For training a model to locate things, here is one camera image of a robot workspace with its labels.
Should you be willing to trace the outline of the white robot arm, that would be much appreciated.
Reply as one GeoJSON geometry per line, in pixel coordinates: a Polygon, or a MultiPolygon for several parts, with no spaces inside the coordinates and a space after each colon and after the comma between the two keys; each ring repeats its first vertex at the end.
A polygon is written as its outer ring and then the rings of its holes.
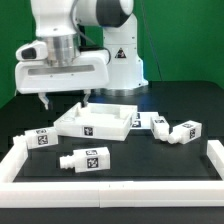
{"type": "Polygon", "coordinates": [[[30,0],[36,40],[16,51],[16,89],[133,95],[146,88],[134,0],[30,0]]]}

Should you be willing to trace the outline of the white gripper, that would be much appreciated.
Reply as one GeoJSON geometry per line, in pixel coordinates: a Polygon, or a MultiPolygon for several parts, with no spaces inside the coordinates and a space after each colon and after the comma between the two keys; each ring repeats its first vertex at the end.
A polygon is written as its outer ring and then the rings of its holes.
{"type": "Polygon", "coordinates": [[[106,53],[82,53],[71,65],[51,67],[45,61],[19,62],[15,69],[16,88],[22,94],[38,93],[49,109],[45,93],[85,90],[83,107],[88,105],[91,90],[109,83],[106,53]]]}

